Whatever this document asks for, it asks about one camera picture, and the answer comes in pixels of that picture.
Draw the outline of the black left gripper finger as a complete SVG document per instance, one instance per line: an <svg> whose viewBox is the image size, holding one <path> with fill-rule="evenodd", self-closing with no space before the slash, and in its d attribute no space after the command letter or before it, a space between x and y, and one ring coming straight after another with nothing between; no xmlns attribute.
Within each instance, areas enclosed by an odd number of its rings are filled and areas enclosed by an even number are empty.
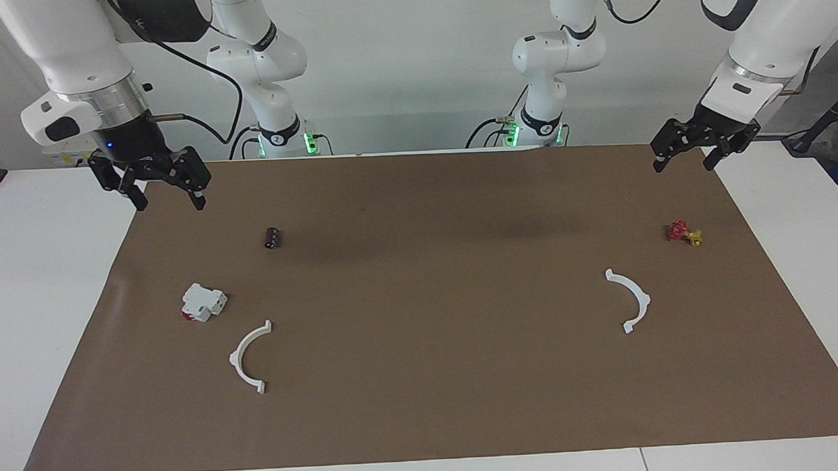
<svg viewBox="0 0 838 471"><path fill-rule="evenodd" d="M683 123L675 118L667 119L666 123L663 123L651 140L651 150L655 154L653 170L656 173L662 173L676 155L693 149L692 140L688 137L691 129L691 123Z"/></svg>
<svg viewBox="0 0 838 471"><path fill-rule="evenodd" d="M707 171L713 171L713 168L729 155L744 153L758 133L759 130L741 130L730 137L722 137L704 159L704 168Z"/></svg>

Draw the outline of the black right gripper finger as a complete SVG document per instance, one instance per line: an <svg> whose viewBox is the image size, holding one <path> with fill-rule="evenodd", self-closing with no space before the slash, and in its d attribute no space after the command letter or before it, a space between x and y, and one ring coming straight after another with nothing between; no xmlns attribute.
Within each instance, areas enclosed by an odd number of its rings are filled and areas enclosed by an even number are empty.
<svg viewBox="0 0 838 471"><path fill-rule="evenodd" d="M137 185L137 178L131 169L128 169L122 176L117 172L114 162L103 155L91 155L88 159L88 167L91 168L99 186L106 192L118 192L125 197L137 211L144 211L147 208L148 200Z"/></svg>
<svg viewBox="0 0 838 471"><path fill-rule="evenodd" d="M153 175L156 179L185 191L196 210L201 211L205 208L207 199L204 192L212 174L193 146L154 155Z"/></svg>

